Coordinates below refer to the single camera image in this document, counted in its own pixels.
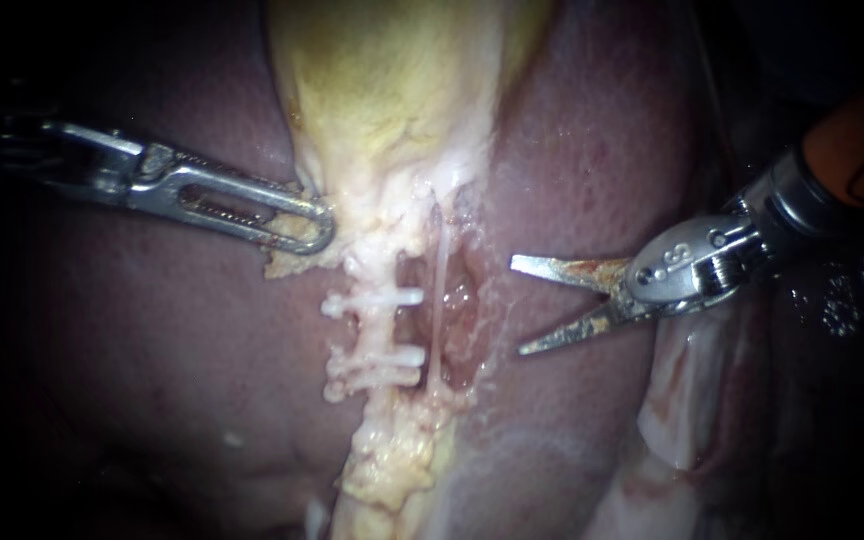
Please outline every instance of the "scissor blade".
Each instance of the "scissor blade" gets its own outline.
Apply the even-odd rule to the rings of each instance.
[[[612,294],[622,280],[630,259],[569,261],[551,257],[513,255],[509,268],[556,283]]]
[[[582,315],[578,320],[564,324],[552,332],[519,346],[520,355],[535,354],[584,341],[608,332],[628,322],[624,312],[611,300]]]

